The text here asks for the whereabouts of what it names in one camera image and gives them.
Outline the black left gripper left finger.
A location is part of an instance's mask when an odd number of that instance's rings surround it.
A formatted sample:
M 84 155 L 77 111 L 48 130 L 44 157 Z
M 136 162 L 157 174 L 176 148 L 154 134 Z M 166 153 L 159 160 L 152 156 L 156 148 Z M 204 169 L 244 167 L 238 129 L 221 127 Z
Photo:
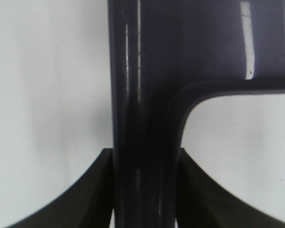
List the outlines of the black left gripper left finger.
M 103 149 L 63 194 L 13 228 L 107 228 L 114 208 L 113 150 Z

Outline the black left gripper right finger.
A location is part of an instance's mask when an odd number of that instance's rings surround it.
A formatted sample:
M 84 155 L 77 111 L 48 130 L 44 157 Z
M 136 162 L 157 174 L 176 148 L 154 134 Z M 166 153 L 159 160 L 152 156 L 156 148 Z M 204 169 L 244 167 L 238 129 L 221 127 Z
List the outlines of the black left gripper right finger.
M 285 222 L 217 184 L 184 149 L 178 165 L 176 220 L 180 228 L 285 228 Z

